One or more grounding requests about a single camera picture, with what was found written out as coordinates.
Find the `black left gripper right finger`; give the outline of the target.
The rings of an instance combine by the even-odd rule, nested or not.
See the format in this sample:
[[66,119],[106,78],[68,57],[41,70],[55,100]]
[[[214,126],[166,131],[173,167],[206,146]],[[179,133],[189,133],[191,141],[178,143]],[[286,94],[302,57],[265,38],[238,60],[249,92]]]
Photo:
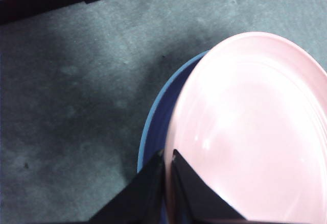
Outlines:
[[178,150],[173,151],[171,170],[177,223],[248,223],[205,184]]

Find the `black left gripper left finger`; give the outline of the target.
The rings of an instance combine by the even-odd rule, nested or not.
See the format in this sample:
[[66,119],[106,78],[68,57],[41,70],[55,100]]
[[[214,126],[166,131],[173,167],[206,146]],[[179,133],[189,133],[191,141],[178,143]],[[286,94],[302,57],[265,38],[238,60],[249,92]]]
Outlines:
[[163,187],[163,151],[158,150],[132,181],[88,223],[160,223]]

